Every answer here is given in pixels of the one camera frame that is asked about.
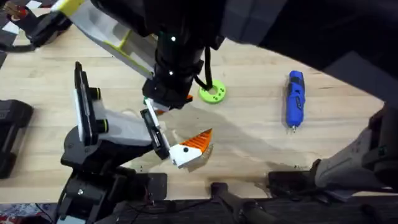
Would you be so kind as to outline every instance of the wire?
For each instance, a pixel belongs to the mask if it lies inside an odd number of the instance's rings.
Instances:
[[[5,53],[26,53],[32,52],[36,49],[32,44],[27,45],[6,45],[0,43],[0,51]]]
[[[210,203],[210,202],[211,202],[211,199],[208,199],[208,200],[204,200],[202,202],[198,202],[198,203],[194,203],[192,205],[188,205],[188,206],[183,207],[183,208],[176,209],[174,211],[164,211],[164,212],[147,212],[145,210],[139,210],[138,208],[133,207],[129,203],[127,203],[127,205],[128,205],[128,207],[130,207],[131,209],[135,210],[136,212],[140,212],[140,213],[144,213],[144,214],[148,214],[148,215],[161,215],[161,214],[171,214],[171,213],[182,212],[182,211],[188,210],[190,208],[197,207],[199,205],[204,205],[204,204]]]
[[[50,216],[47,212],[45,212],[45,211],[43,210],[43,208],[41,208],[41,207],[39,206],[38,203],[35,203],[35,205],[36,205],[36,207],[37,207],[44,215],[46,215],[46,216],[49,218],[50,223],[54,223],[54,221],[52,220],[51,216]]]
[[[195,75],[193,77],[193,79],[195,80],[195,82],[200,85],[200,87],[202,87],[205,90],[211,90],[211,88],[213,87],[213,80],[211,78],[211,52],[210,52],[210,47],[205,47],[205,76],[206,76],[206,84],[203,83],[198,75]]]
[[[142,208],[137,212],[137,215],[131,220],[130,224],[133,224],[137,220],[138,216],[142,213],[142,211],[146,208],[147,205],[148,204],[142,206]]]

